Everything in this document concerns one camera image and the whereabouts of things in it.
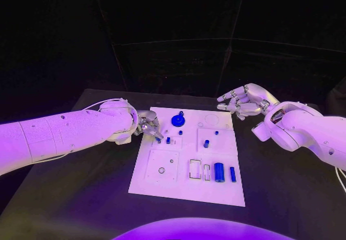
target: table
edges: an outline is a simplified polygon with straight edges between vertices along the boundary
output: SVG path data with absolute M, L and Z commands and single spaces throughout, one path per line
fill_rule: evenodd
M 150 107 L 216 111 L 208 97 L 87 89 L 74 106 L 124 98 Z M 346 195 L 335 167 L 300 148 L 288 152 L 251 128 L 264 116 L 232 116 L 247 207 L 128 193 L 141 144 L 104 142 L 66 157 L 38 163 L 0 216 L 0 239 L 111 239 L 154 221 L 198 217 L 231 220 L 294 239 L 342 239 Z

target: blue object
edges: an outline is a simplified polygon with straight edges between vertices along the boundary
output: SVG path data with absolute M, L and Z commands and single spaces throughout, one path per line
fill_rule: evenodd
M 218 162 L 213 164 L 213 172 L 215 172 L 215 182 L 225 182 L 225 171 L 224 171 L 224 163 Z
M 208 147 L 209 147 L 209 140 L 205 140 L 203 147 L 208 149 Z
M 173 116 L 172 118 L 172 125 L 175 127 L 182 127 L 186 124 L 186 119 L 185 119 L 185 113 L 183 111 L 179 112 L 179 115 Z
M 232 183 L 237 183 L 237 173 L 235 173 L 235 168 L 231 167 L 231 179 L 232 179 Z

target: blue battery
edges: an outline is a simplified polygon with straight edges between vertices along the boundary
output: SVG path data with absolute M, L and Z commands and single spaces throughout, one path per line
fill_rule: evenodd
M 232 179 L 232 183 L 237 183 L 237 173 L 235 173 L 235 168 L 231 167 L 231 179 Z
M 208 149 L 208 147 L 209 147 L 209 140 L 205 140 L 203 147 Z
M 213 164 L 213 172 L 215 172 L 215 182 L 225 182 L 225 171 L 224 171 L 224 163 L 218 162 Z

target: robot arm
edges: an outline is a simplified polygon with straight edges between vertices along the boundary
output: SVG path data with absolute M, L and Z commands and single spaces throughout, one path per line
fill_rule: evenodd
M 98 111 L 88 109 L 100 103 Z M 81 111 L 0 125 L 0 175 L 104 141 L 127 144 L 131 134 L 146 133 L 163 139 L 156 112 L 136 111 L 123 98 L 94 105 Z
M 346 170 L 346 118 L 323 116 L 312 107 L 299 102 L 278 102 L 271 93 L 257 84 L 238 87 L 218 98 L 231 99 L 218 109 L 245 117 L 265 115 L 264 121 L 252 128 L 261 141 L 273 138 L 288 151 L 309 148 L 319 159 Z

